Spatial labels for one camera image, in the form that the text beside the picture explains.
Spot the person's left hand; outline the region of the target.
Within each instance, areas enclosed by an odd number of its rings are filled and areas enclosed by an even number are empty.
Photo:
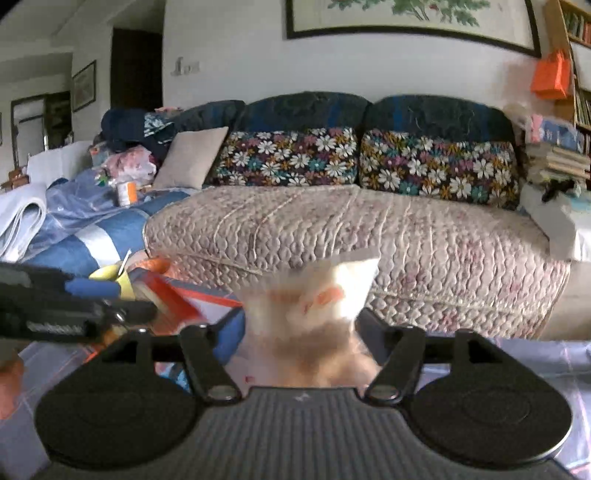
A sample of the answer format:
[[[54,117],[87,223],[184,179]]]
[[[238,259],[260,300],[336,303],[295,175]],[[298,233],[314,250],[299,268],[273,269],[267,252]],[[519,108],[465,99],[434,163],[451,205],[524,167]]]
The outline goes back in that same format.
[[[9,418],[18,406],[22,389],[24,364],[19,356],[1,366],[0,370],[0,418]]]

